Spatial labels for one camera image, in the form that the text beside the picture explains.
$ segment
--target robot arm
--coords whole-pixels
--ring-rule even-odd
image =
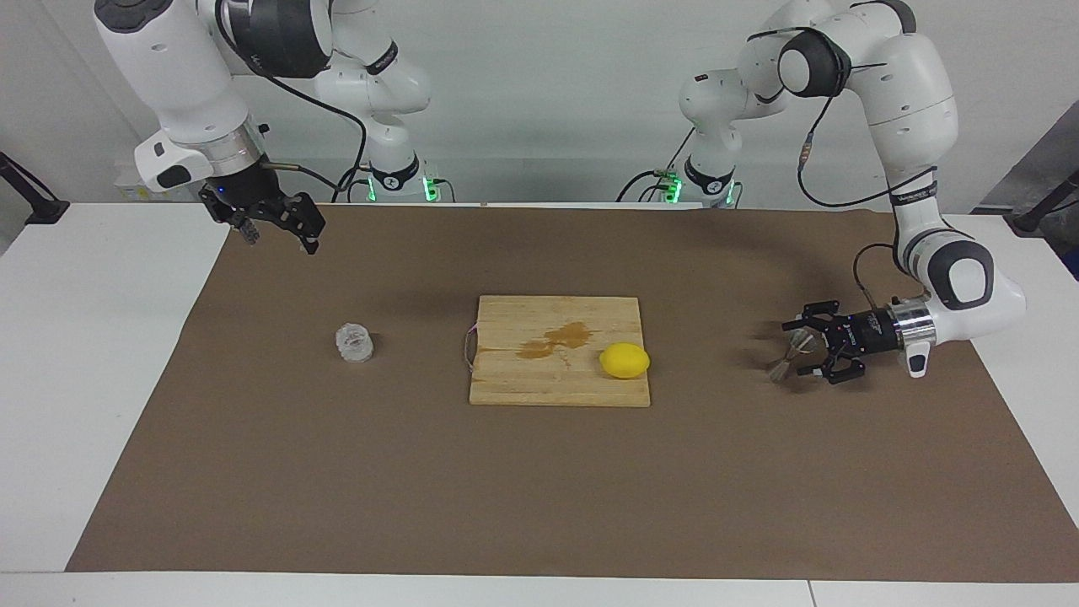
[[[275,78],[314,78],[319,96],[377,125],[370,170],[382,187],[437,198],[426,164],[394,115],[424,109],[429,84],[422,70],[400,59],[377,20],[377,3],[96,0],[106,46],[162,126],[135,150],[148,187],[165,191],[205,179],[200,197],[215,220],[232,224],[252,243],[258,230],[250,220],[269,220],[315,251],[325,221],[306,193],[281,191],[262,133],[232,82],[232,72],[249,69]],[[334,47],[346,65],[327,70]],[[363,74],[351,86],[345,82],[350,68]]]
[[[709,206],[726,198],[741,154],[737,120],[774,115],[787,109],[791,94],[779,80],[776,63],[790,28],[834,13],[825,0],[788,2],[762,26],[773,36],[752,38],[738,56],[738,69],[708,71],[686,81],[679,95],[682,113],[693,122],[693,153],[683,170]]]
[[[267,161],[262,134],[213,39],[185,0],[96,0],[97,29],[161,130],[135,149],[147,185],[165,191],[206,180],[210,215],[254,243],[252,219],[318,248],[326,221],[306,193],[285,195]]]
[[[739,59],[738,84],[748,104],[781,102],[787,94],[834,97],[844,88],[861,98],[890,183],[894,261],[925,286],[925,293],[853,316],[839,316],[836,301],[815,303],[784,330],[808,327],[828,343],[825,362],[802,374],[845,382],[864,373],[860,357],[900,350],[909,373],[921,377],[933,346],[1001,331],[1022,318],[1026,300],[988,249],[940,215],[935,163],[955,143],[958,114],[940,55],[916,32],[913,11],[899,0],[858,2],[839,14],[827,6],[823,0],[795,0],[781,9],[765,31],[750,38]],[[807,15],[812,16],[797,23]],[[729,115],[738,104],[724,107]],[[808,140],[800,171],[810,149]],[[687,174],[709,162],[700,157],[709,150],[694,150]],[[724,156],[722,162],[729,161]],[[848,364],[839,369],[841,361]]]

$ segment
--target cutting board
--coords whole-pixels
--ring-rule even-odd
[[[644,347],[636,296],[484,294],[468,401],[647,408],[647,374],[615,380],[600,367],[600,354],[618,342]]]

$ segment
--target wall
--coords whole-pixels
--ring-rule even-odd
[[[91,4],[6,0],[0,8],[0,143],[77,199],[115,197],[114,158],[155,129],[98,40]],[[610,199],[629,176],[666,164],[682,140],[682,81],[733,66],[746,36],[780,4],[386,0],[382,13],[402,52],[433,77],[432,107],[407,120],[421,153],[453,179],[461,198]],[[1066,75],[1079,56],[1079,8],[1074,0],[913,4],[958,96],[960,140],[942,163],[942,204],[966,211],[1079,98],[1079,80]],[[341,119],[257,79],[240,80],[257,118],[273,126],[275,157],[344,168],[356,140]],[[794,165],[819,108],[802,101],[742,126],[746,206],[809,207]],[[846,93],[832,111],[807,168],[810,188],[844,198],[882,188],[858,99]],[[66,126],[50,126],[57,116]],[[286,183],[328,197],[310,180]]]
[[[85,2],[65,2],[88,15]],[[105,93],[44,5],[0,2],[0,149],[62,197],[114,199],[114,160],[138,143],[136,130]],[[0,249],[29,205],[0,180]]]

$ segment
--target table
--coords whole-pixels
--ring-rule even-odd
[[[1079,375],[1068,373],[1079,348],[1079,285],[1043,242],[1015,237],[1001,219],[950,220],[1026,289],[1027,319],[974,345],[1079,521]],[[0,257],[0,571],[10,571],[0,574],[0,603],[1079,604],[1079,584],[60,574],[226,233],[194,204],[77,204],[57,225],[27,227]]]

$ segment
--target yellow lemon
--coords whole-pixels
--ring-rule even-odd
[[[648,354],[636,344],[612,344],[600,355],[603,371],[618,380],[633,380],[648,371],[651,364]]]

